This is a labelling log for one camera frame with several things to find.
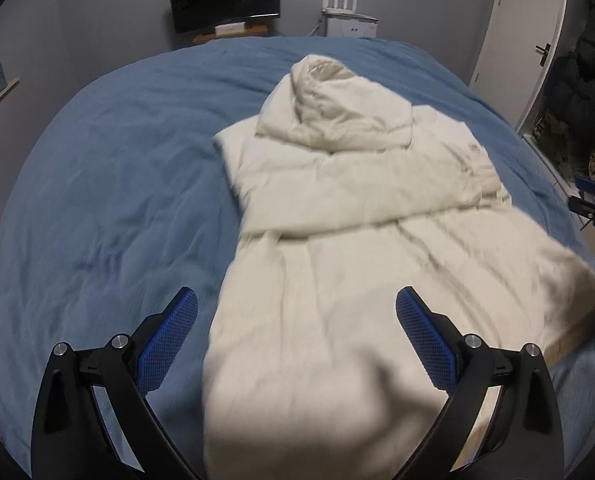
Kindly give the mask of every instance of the metal screw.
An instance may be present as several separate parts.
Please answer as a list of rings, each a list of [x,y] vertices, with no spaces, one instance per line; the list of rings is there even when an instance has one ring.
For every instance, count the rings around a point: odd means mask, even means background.
[[[124,334],[118,334],[111,340],[113,348],[124,348],[129,343],[129,338]]]
[[[66,346],[66,343],[58,343],[53,347],[53,353],[55,355],[64,355],[67,350],[68,346]]]
[[[464,338],[467,346],[471,348],[480,348],[482,346],[482,340],[475,334],[469,334]]]
[[[524,348],[532,357],[537,357],[539,355],[539,346],[537,346],[536,344],[528,343],[524,346]]]

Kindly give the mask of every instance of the black door handle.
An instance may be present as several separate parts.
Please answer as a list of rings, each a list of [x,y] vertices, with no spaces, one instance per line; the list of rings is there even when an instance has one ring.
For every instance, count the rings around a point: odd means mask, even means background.
[[[550,43],[546,43],[546,47],[541,47],[539,45],[535,46],[535,49],[542,54],[542,60],[540,61],[540,66],[544,66],[546,63],[546,58],[548,57],[548,54],[551,52],[551,44]]]

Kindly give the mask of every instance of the textured blue pad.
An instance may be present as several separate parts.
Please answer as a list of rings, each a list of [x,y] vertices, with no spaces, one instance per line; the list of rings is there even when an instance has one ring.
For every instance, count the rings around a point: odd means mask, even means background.
[[[197,316],[198,298],[188,290],[138,357],[136,386],[142,396],[160,387]]]
[[[457,386],[457,357],[435,328],[428,307],[403,288],[395,300],[395,312],[426,373],[439,390]]]
[[[595,195],[595,182],[592,180],[579,176],[575,179],[575,186],[584,193]]]

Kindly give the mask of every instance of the blue blanket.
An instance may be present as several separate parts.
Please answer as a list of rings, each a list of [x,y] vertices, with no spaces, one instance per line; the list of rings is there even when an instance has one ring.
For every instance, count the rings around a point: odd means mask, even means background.
[[[36,395],[53,345],[92,348],[131,333],[187,285],[200,300],[198,321],[147,398],[204,472],[202,362],[239,227],[212,136],[256,114],[291,65],[311,53],[465,121],[514,205],[595,265],[530,148],[414,47],[253,38],[137,62],[87,86],[55,117],[22,168],[0,225],[0,435],[27,470]],[[595,419],[595,339],[553,374],[570,462]],[[134,463],[108,400],[99,397],[121,457]]]

